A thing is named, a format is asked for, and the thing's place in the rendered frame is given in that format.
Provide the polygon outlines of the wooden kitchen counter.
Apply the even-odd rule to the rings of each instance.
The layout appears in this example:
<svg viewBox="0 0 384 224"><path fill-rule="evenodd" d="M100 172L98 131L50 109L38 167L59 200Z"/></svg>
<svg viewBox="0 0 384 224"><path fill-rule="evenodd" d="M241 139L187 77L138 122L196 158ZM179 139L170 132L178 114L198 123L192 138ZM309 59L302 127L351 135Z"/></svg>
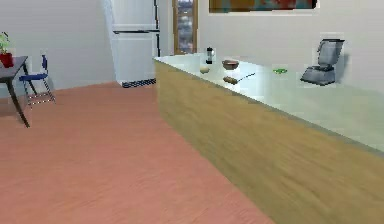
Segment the wooden kitchen counter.
<svg viewBox="0 0 384 224"><path fill-rule="evenodd" d="M163 119L275 224L384 224L384 95L247 62L202 74L200 54L154 64Z"/></svg>

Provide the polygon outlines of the white refrigerator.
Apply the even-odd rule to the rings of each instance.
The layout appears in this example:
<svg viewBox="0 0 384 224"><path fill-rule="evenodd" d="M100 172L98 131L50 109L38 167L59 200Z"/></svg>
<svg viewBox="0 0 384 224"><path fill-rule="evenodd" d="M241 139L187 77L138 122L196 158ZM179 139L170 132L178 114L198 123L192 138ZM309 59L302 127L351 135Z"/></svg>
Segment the white refrigerator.
<svg viewBox="0 0 384 224"><path fill-rule="evenodd" d="M159 57L158 0L103 0L116 81L124 88L155 84Z"/></svg>

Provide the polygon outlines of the brown bowl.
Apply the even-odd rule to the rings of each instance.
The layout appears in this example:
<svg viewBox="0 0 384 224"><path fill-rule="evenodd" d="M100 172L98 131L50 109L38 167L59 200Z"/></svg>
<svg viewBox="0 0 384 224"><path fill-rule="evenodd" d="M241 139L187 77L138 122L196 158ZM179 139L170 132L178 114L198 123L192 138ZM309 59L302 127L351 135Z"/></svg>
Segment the brown bowl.
<svg viewBox="0 0 384 224"><path fill-rule="evenodd" d="M223 68L226 70L235 70L239 66L239 62L236 60L223 60L222 61Z"/></svg>

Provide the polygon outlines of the wooden framed window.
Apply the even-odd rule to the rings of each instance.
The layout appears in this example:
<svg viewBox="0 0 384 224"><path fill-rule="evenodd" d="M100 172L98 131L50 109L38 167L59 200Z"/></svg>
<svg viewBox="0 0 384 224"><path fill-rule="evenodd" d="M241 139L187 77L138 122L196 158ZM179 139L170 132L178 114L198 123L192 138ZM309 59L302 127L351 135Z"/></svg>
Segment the wooden framed window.
<svg viewBox="0 0 384 224"><path fill-rule="evenodd" d="M175 54L197 52L198 0L172 0Z"/></svg>

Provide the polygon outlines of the grey coffee machine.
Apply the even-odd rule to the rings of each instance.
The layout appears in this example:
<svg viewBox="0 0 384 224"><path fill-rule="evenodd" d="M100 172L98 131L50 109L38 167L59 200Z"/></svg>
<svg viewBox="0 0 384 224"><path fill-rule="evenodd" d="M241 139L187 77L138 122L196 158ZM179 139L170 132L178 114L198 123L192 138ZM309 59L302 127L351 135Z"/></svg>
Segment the grey coffee machine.
<svg viewBox="0 0 384 224"><path fill-rule="evenodd" d="M317 64L307 67L300 80L320 86L334 83L334 66L339 60L343 44L343 39L322 39L317 48Z"/></svg>

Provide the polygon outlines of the blue folding chair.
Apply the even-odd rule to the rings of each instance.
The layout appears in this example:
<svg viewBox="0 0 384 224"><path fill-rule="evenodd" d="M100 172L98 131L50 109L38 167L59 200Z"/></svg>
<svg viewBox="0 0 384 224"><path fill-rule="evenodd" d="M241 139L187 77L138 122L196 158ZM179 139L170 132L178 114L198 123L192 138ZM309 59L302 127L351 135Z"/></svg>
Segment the blue folding chair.
<svg viewBox="0 0 384 224"><path fill-rule="evenodd" d="M26 65L23 65L23 70L25 74L19 77L19 80L23 83L27 105L29 107L46 102L56 102L56 98L51 92L51 89L47 83L47 78L49 74L47 56L45 54L42 54L41 57L41 66L43 69L42 73L29 74ZM38 93L33 85L34 81L42 81L46 88L46 91Z"/></svg>

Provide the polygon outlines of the dark wooden table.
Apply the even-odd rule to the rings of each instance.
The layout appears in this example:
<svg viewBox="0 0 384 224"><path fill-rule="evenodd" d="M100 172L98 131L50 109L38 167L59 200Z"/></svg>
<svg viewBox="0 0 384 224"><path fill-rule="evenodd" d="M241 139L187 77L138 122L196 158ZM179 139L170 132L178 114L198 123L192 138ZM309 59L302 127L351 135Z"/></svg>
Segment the dark wooden table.
<svg viewBox="0 0 384 224"><path fill-rule="evenodd" d="M28 73L28 69L26 65L27 59L28 59L27 56L18 56L13 59L13 62L14 62L13 67L10 67L10 68L0 67L0 84L5 84L7 86L9 95L16 108L16 111L18 112L24 125L27 128L29 128L30 127L29 122L25 117L24 112L20 106L17 95L15 93L14 85L13 85L13 80L16 77L17 73L20 71L20 69L23 69L25 74Z"/></svg>

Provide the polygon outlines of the house plant in red pot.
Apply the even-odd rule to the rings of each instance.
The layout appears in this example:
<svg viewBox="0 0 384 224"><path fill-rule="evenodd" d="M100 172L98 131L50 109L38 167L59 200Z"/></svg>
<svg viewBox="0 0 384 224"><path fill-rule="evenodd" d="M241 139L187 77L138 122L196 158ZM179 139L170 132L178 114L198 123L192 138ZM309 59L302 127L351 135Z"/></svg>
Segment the house plant in red pot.
<svg viewBox="0 0 384 224"><path fill-rule="evenodd" d="M0 62L5 68L14 66L13 55L8 51L10 44L9 36L6 32L0 33Z"/></svg>

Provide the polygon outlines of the brown handled brush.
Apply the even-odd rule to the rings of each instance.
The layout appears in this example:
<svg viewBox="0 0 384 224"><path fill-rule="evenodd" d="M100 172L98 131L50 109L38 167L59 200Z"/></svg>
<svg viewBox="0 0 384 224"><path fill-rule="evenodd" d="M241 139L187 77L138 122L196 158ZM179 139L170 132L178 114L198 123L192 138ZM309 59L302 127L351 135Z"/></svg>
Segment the brown handled brush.
<svg viewBox="0 0 384 224"><path fill-rule="evenodd" d="M230 83L232 85L236 85L237 83L239 83L240 81L242 81L243 79L247 78L247 77L250 77L250 76L253 76L255 75L255 73L252 73L252 74L249 74L249 75L246 75L240 79L236 79L236 78L233 78L233 77L230 77L230 76L225 76L223 78L223 81L226 82L226 83Z"/></svg>

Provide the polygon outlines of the colourful framed wall picture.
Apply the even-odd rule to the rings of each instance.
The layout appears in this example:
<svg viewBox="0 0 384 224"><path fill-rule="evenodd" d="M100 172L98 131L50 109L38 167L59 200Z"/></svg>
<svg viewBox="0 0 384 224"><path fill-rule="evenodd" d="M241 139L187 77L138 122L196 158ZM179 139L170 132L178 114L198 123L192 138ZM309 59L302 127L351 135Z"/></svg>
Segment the colourful framed wall picture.
<svg viewBox="0 0 384 224"><path fill-rule="evenodd" d="M210 13L312 10L318 0L209 0Z"/></svg>

